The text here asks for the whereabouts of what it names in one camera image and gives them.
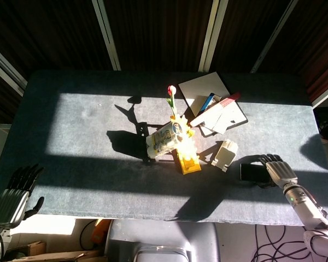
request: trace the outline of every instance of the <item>robotic hand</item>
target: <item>robotic hand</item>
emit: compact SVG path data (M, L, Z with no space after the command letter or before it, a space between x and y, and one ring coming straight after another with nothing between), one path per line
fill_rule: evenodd
M305 225L306 247L317 255L328 257L327 212L304 187L297 184L297 176L278 155L262 155L259 160L267 168L273 182L283 189L289 204Z
M15 171L0 195L0 261L11 242L10 229L17 227L22 220L35 215L43 205L44 198L40 197L32 210L26 211L28 199L32 194L36 179L43 168L38 165L19 168Z

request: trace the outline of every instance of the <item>gray chair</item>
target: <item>gray chair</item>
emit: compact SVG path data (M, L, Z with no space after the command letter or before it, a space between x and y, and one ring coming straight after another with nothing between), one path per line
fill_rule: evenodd
M214 223L114 220L105 255L110 262L220 262Z

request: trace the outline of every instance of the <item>flower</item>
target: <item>flower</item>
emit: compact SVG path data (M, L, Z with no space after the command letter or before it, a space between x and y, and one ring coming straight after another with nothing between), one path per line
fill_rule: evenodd
M176 87L174 87L174 86L169 86L169 87L168 87L168 94L169 94L169 96L171 96L171 95L175 95L175 94L176 94Z

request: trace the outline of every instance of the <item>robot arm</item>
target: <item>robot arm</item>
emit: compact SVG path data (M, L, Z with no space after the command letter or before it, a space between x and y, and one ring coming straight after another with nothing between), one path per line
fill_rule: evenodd
M38 165L19 168L13 173L7 188L0 195L0 260L11 242L10 229L17 227L22 220L35 215L43 205L44 198L39 198L32 210L26 211L36 179L43 171Z
M327 212L317 204L311 194L297 184L297 176L288 163L277 155L262 155L260 162L267 168L273 182L283 189L283 194L293 207L307 231L306 247L313 253L328 257Z

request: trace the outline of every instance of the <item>yellow toy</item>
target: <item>yellow toy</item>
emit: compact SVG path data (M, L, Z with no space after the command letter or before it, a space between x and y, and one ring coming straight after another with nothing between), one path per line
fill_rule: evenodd
M167 101L173 111L173 115L170 117L171 122L146 137L147 154L150 158L155 158L176 149L184 175L200 171L201 166L196 154L197 148L192 140L195 132L187 125L185 116L180 117L177 114L174 101L176 88L169 86L168 93L171 98L167 98Z

